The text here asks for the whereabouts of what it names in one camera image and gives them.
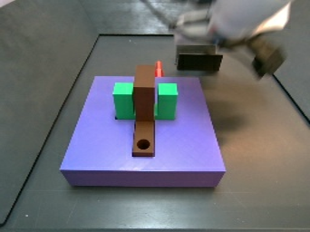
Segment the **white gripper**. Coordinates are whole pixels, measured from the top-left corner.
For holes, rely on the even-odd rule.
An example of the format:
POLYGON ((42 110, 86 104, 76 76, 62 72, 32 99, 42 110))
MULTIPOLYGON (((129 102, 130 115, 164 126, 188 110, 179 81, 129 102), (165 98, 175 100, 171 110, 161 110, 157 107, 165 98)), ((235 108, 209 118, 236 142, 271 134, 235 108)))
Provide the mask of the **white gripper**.
POLYGON ((220 37, 211 28, 212 10, 193 10, 177 16, 168 28, 177 44, 219 44, 220 37))

